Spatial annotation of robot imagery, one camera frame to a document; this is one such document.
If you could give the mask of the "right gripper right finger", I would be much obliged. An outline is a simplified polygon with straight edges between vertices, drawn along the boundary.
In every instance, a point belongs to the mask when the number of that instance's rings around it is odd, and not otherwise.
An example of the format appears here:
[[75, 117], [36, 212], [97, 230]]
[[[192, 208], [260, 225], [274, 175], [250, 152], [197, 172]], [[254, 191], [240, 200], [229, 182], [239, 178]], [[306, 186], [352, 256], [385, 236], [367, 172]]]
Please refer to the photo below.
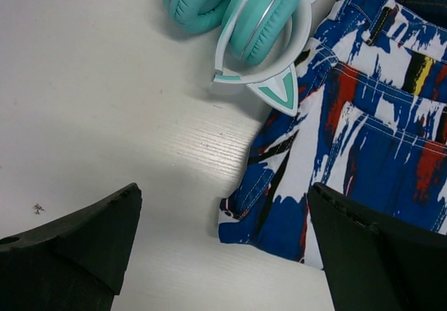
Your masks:
[[307, 200], [336, 310], [445, 310], [446, 236], [316, 183]]

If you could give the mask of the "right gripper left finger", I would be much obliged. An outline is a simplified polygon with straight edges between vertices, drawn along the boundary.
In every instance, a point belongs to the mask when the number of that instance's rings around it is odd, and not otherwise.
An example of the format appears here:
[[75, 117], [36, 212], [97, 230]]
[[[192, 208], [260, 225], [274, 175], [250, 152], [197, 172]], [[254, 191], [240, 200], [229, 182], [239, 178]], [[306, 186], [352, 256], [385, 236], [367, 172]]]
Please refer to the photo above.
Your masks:
[[2, 310], [110, 310], [142, 208], [131, 183], [104, 199], [1, 239]]

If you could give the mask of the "blue white patterned shorts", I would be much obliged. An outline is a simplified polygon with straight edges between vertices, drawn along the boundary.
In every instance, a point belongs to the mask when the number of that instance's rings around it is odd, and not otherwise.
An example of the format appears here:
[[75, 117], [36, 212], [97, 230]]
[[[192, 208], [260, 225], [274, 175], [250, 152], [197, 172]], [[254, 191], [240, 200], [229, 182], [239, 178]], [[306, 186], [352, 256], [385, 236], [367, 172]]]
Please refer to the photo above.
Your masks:
[[219, 240], [322, 268], [316, 182], [444, 234], [446, 30], [396, 0], [337, 0], [295, 69], [298, 112], [272, 111], [255, 137]]

